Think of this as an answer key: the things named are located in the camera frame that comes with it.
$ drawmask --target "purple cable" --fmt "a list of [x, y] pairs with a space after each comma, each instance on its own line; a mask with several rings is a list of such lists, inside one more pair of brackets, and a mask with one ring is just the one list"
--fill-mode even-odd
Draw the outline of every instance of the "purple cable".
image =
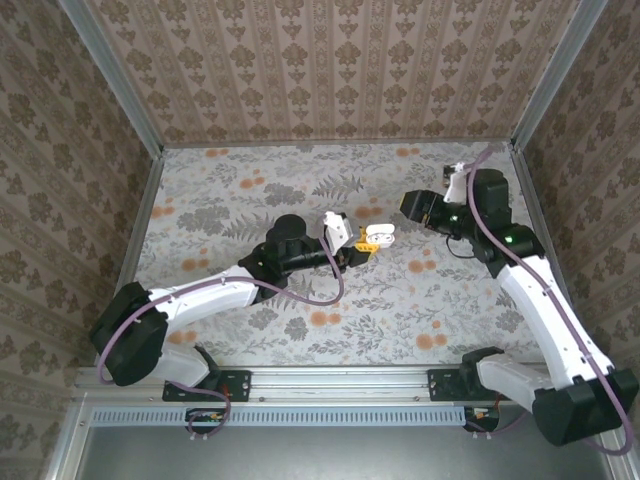
[[285, 295], [285, 296], [287, 296], [289, 298], [292, 298], [293, 300], [297, 300], [299, 302], [307, 303], [309, 305], [314, 305], [316, 307], [327, 307], [329, 305], [333, 305], [334, 303], [340, 301], [340, 299], [344, 295], [344, 279], [342, 278], [342, 274], [340, 273], [340, 268], [338, 268], [338, 264], [336, 263], [335, 259], [331, 255], [331, 251], [329, 250], [329, 247], [327, 246], [327, 242], [325, 242], [323, 238], [319, 238], [318, 240], [320, 240], [320, 245], [322, 246], [322, 249], [324, 250], [324, 253], [327, 255], [327, 258], [329, 259], [329, 263], [331, 264], [331, 268], [333, 269], [333, 273], [336, 275], [336, 278], [338, 279], [339, 290], [338, 290], [338, 294], [335, 296], [335, 298], [333, 298], [331, 300], [311, 300], [309, 298], [304, 298], [304, 297], [301, 297], [300, 295], [296, 295], [295, 293], [291, 293], [291, 292], [289, 292], [287, 290], [284, 290], [282, 288], [276, 287], [275, 285], [271, 285], [270, 283], [263, 282], [262, 280], [256, 280], [255, 278], [250, 278], [250, 277], [219, 277], [219, 278], [214, 278], [212, 280], [206, 280], [204, 282], [197, 283], [195, 285], [191, 285], [190, 287], [185, 287], [185, 288], [183, 288], [181, 290], [178, 290], [176, 292], [173, 292], [173, 293], [171, 293], [169, 295], [165, 295], [163, 297], [156, 298], [155, 300], [143, 305], [142, 307], [137, 309], [135, 312], [133, 312], [131, 315], [129, 315], [129, 317], [124, 322], [122, 322], [122, 325], [120, 325], [118, 327], [118, 329], [115, 331], [113, 336], [107, 342], [107, 345], [104, 347], [104, 350], [102, 351], [102, 355], [100, 355], [100, 358], [98, 359], [98, 365], [97, 365], [97, 367], [98, 367], [98, 380], [100, 380], [100, 383], [102, 383], [103, 385], [113, 385], [113, 383], [114, 383], [113, 380], [106, 380], [104, 378], [104, 376], [102, 375], [102, 371], [104, 370], [104, 365], [105, 365], [105, 362], [107, 360], [107, 357], [111, 353], [111, 350], [113, 349], [113, 346], [120, 339], [120, 337], [122, 336], [124, 331], [127, 328], [129, 328], [129, 326], [133, 322], [140, 321], [140, 320], [138, 320], [138, 318], [143, 313], [145, 313], [145, 312], [151, 310], [152, 308], [154, 308], [154, 307], [156, 307], [158, 305], [161, 305], [161, 304], [163, 304], [165, 302], [169, 302], [170, 303], [173, 300], [182, 297], [183, 295], [187, 295], [189, 293], [201, 290], [201, 289], [206, 288], [206, 287], [211, 287], [213, 285], [220, 285], [220, 284], [224, 284], [224, 283], [227, 283], [227, 282], [246, 282], [246, 283], [253, 283], [254, 285], [256, 285], [258, 287], [268, 288], [269, 290], [273, 290], [274, 292], [280, 293], [282, 295]]
[[584, 355], [584, 358], [589, 363], [589, 366], [593, 369], [594, 373], [596, 374], [596, 377], [598, 377], [598, 380], [602, 384], [602, 387], [604, 388], [605, 392], [607, 393], [607, 396], [611, 400], [611, 403], [613, 404], [614, 408], [616, 409], [616, 412], [618, 413], [618, 415], [620, 416], [620, 419], [622, 420], [622, 425], [624, 427], [626, 438], [625, 438], [625, 444], [620, 450], [611, 450], [611, 449], [605, 448], [602, 445], [595, 443], [591, 439], [587, 439], [585, 440], [585, 442], [590, 447], [597, 450], [598, 452], [604, 453], [606, 455], [613, 455], [613, 456], [626, 455], [627, 453], [629, 453], [629, 451], [631, 451], [631, 448], [633, 447], [633, 438], [634, 438], [633, 427], [631, 426], [629, 417], [627, 417], [627, 414], [625, 413], [624, 408], [620, 403], [620, 400], [618, 400], [618, 397], [616, 397], [616, 394], [613, 392], [613, 389], [611, 388], [611, 386], [609, 385], [609, 382], [605, 378], [604, 373], [602, 373], [602, 370], [600, 370], [600, 367], [592, 358], [591, 352], [589, 352], [587, 345], [584, 343], [584, 341], [576, 331], [575, 327], [571, 323], [571, 319], [569, 318], [567, 313], [564, 311], [564, 308], [562, 307], [560, 300], [558, 300], [558, 297], [556, 296], [556, 294], [553, 292], [553, 290], [551, 290], [551, 287], [547, 284], [547, 282], [544, 281], [544, 279], [538, 274], [538, 272], [536, 272], [533, 268], [531, 268], [529, 265], [523, 262], [522, 259], [520, 259], [520, 257], [514, 254], [511, 250], [505, 247], [489, 231], [485, 223], [482, 221], [482, 217], [480, 217], [480, 213], [478, 212], [478, 207], [476, 206], [476, 201], [473, 194], [473, 183], [475, 181], [478, 168], [482, 163], [484, 163], [491, 156], [492, 153], [493, 153], [493, 149], [491, 147], [487, 147], [486, 149], [484, 149], [482, 153], [480, 153], [476, 161], [473, 162], [473, 166], [471, 167], [471, 172], [469, 173], [469, 180], [467, 182], [467, 195], [469, 197], [469, 207], [471, 208], [471, 213], [473, 214], [473, 218], [475, 218], [476, 223], [478, 224], [478, 227], [480, 228], [480, 230], [482, 230], [482, 233], [484, 233], [484, 235], [491, 241], [491, 243], [493, 243], [496, 247], [498, 247], [502, 251], [502, 253], [504, 253], [507, 257], [513, 260], [517, 265], [524, 268], [527, 271], [527, 273], [529, 273], [529, 275], [531, 275], [540, 284], [542, 289], [545, 292], [548, 292], [549, 300], [551, 300], [554, 307], [560, 314], [560, 317], [562, 318], [562, 321], [564, 322], [567, 329], [569, 330], [569, 333], [571, 333], [571, 336], [576, 341], [576, 344], [578, 345], [578, 349]]
[[[211, 436], [211, 435], [215, 435], [216, 433], [218, 433], [220, 431], [220, 429], [222, 428], [222, 426], [227, 423], [227, 421], [229, 420], [229, 416], [231, 415], [231, 401], [229, 400], [229, 398], [226, 395], [223, 395], [219, 392], [216, 392], [215, 390], [208, 390], [205, 388], [194, 388], [194, 387], [187, 387], [186, 385], [183, 385], [180, 382], [171, 382], [173, 385], [175, 385], [176, 387], [178, 387], [180, 390], [184, 390], [185, 392], [190, 392], [190, 393], [201, 393], [204, 395], [212, 395], [216, 398], [219, 398], [221, 400], [224, 401], [225, 404], [225, 409], [224, 409], [224, 415], [222, 416], [222, 420], [220, 420], [220, 423], [218, 425], [216, 425], [216, 427], [214, 427], [213, 430], [211, 430], [210, 432], [207, 433], [207, 436]], [[200, 411], [200, 412], [194, 412], [191, 417], [189, 417], [189, 423], [187, 424], [187, 430], [189, 430], [189, 433], [192, 435], [197, 435], [196, 432], [193, 431], [193, 422], [196, 418], [198, 417], [202, 417], [204, 415], [206, 415], [207, 412], [206, 411]]]

